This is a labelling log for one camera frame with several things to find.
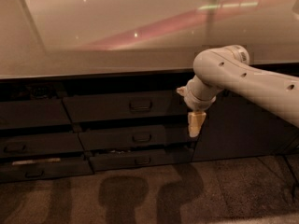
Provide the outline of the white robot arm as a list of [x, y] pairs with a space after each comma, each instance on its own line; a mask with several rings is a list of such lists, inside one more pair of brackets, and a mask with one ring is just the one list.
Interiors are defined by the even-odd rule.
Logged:
[[299, 127], [299, 78], [249, 65], [248, 51], [239, 45], [200, 52], [193, 61], [194, 77], [177, 93], [191, 110], [189, 136], [200, 133], [206, 110], [223, 90], [243, 96], [270, 113]]

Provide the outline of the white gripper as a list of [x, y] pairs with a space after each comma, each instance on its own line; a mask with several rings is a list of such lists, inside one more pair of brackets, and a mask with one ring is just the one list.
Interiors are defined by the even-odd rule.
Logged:
[[206, 119], [206, 112], [216, 101], [221, 89], [205, 84], [197, 76], [188, 81], [186, 86], [178, 87], [177, 94], [184, 96], [184, 102], [192, 110], [188, 113], [188, 131], [191, 138], [196, 137]]

